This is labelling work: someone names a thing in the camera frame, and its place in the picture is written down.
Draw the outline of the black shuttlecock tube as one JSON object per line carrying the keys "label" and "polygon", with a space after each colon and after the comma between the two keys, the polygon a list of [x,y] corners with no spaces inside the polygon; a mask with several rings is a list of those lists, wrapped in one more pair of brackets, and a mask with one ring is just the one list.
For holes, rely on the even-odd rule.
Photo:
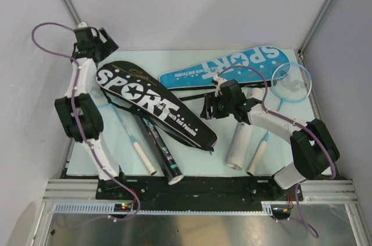
{"label": "black shuttlecock tube", "polygon": [[143,116],[133,115],[133,118],[140,128],[141,133],[144,135],[151,152],[160,165],[164,176],[167,178],[168,185],[172,186],[181,181],[184,175],[170,153],[156,126],[148,118]]}

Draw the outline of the white shuttlecock tube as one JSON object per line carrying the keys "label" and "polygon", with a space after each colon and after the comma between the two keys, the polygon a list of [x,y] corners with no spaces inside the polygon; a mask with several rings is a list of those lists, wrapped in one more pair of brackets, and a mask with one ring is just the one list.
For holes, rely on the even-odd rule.
{"label": "white shuttlecock tube", "polygon": [[236,128],[234,140],[226,165],[232,170],[242,170],[248,152],[254,126],[241,122]]}

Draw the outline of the black racket bag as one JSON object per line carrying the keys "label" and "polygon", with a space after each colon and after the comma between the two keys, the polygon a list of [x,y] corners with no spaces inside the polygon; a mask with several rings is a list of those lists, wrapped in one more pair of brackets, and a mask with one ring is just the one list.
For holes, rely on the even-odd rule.
{"label": "black racket bag", "polygon": [[142,67],[115,60],[99,67],[101,90],[132,104],[162,125],[175,139],[204,151],[213,151],[218,136],[189,107]]}

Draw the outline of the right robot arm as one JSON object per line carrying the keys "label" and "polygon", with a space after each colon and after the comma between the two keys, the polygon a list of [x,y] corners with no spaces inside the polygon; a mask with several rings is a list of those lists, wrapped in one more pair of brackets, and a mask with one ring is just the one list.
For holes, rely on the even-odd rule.
{"label": "right robot arm", "polygon": [[325,123],[320,119],[310,122],[295,119],[271,110],[263,99],[247,98],[236,80],[214,77],[216,89],[205,95],[201,117],[221,119],[233,115],[235,120],[261,127],[291,146],[292,163],[273,175],[269,194],[281,200],[289,194],[289,188],[306,180],[313,180],[326,169],[336,176],[335,162],[339,150]]}

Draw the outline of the blue racket bag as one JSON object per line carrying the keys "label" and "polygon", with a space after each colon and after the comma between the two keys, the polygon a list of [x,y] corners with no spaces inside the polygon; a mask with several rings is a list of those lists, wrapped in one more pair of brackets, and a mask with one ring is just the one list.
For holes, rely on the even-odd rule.
{"label": "blue racket bag", "polygon": [[262,88],[264,82],[271,84],[276,68],[288,62],[283,50],[259,46],[163,73],[159,82],[172,91],[211,89],[213,77],[221,73],[222,78],[236,80],[241,87]]}

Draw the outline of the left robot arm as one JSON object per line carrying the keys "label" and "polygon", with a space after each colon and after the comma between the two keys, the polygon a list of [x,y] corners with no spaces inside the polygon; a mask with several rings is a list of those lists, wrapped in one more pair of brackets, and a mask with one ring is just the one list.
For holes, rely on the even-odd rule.
{"label": "left robot arm", "polygon": [[99,179],[109,187],[110,194],[122,199],[128,194],[129,185],[106,145],[103,118],[90,95],[96,84],[98,63],[119,46],[104,28],[98,30],[85,22],[81,22],[73,32],[77,40],[71,56],[73,72],[64,97],[55,100],[55,109],[66,135],[88,152]]}

